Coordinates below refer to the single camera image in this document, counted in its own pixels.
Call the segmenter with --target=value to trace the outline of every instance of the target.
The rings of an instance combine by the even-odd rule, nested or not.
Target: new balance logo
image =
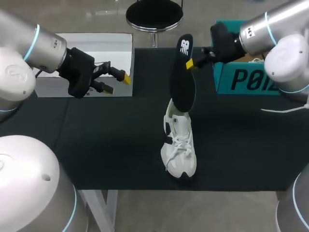
[[[180,51],[184,53],[185,55],[188,55],[189,45],[190,45],[189,41],[182,40],[182,44],[181,44],[182,47],[180,48]]]

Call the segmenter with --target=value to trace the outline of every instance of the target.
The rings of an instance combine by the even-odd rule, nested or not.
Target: table
[[[47,144],[78,189],[286,190],[309,163],[309,111],[260,110],[301,105],[279,96],[217,95],[211,65],[195,71],[196,175],[189,182],[168,175],[160,149],[173,58],[174,49],[136,49],[133,97],[32,96],[0,136]]]

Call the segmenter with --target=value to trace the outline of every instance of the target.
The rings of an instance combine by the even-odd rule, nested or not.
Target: cable
[[[37,72],[37,74],[35,74],[35,79],[37,79],[38,76],[39,76],[42,72],[43,72],[43,70],[39,70],[39,71]]]

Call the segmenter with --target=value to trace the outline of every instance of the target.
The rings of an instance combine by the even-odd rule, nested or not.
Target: white shoe box
[[[131,77],[131,85],[118,82],[110,75],[102,75],[98,82],[114,88],[114,94],[98,93],[93,88],[84,97],[131,97],[133,91],[134,47],[133,35],[128,33],[59,33],[67,40],[68,48],[76,47],[91,55],[95,62],[110,61],[111,66],[125,70]],[[58,72],[42,72],[37,78],[35,91],[39,98],[72,97],[68,94],[69,82]]]

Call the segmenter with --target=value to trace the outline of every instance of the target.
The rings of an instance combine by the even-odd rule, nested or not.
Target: stool leg
[[[159,34],[150,33],[151,47],[159,47]]]

